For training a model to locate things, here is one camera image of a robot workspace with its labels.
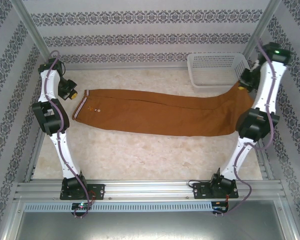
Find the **metal floor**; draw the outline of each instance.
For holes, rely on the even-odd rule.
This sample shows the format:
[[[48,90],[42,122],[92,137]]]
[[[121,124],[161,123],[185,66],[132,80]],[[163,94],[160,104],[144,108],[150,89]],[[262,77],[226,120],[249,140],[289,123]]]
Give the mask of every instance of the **metal floor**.
[[[25,212],[18,240],[284,240],[273,201],[248,201],[224,217],[210,212]]]

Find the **plastic laundry basket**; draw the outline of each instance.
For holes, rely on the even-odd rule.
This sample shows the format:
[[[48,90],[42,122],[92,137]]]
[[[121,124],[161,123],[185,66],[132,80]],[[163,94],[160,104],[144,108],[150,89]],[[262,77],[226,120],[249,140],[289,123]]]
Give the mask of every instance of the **plastic laundry basket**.
[[[191,83],[196,92],[227,92],[249,69],[241,53],[193,53],[187,57]]]

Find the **brown trousers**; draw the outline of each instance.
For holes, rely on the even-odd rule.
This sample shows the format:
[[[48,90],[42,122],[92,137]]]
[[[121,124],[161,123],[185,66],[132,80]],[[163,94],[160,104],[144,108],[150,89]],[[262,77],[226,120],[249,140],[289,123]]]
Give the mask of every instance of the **brown trousers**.
[[[147,91],[86,90],[72,119],[104,130],[169,136],[233,133],[253,100],[236,83],[215,97],[176,96]]]

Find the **yellow knob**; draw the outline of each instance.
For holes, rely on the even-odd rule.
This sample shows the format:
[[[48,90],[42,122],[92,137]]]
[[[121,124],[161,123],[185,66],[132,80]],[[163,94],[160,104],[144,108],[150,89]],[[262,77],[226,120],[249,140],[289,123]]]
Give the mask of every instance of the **yellow knob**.
[[[74,94],[71,96],[71,99],[75,99],[77,95],[78,95],[78,93],[74,93]]]

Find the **patterned wallpaper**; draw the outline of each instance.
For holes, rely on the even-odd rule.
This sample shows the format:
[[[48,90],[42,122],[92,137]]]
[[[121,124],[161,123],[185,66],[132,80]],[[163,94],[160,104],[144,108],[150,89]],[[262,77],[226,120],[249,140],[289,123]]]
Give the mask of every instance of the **patterned wallpaper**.
[[[67,69],[186,66],[190,53],[242,52],[269,0],[24,0]]]
[[[37,69],[42,62],[10,1],[0,0],[0,229],[39,133],[31,106],[40,95]]]
[[[281,2],[262,41],[279,43],[292,53],[277,96],[280,122],[273,146],[266,153],[273,175],[283,182],[300,233],[300,0]],[[256,48],[250,56],[252,61],[257,53]]]

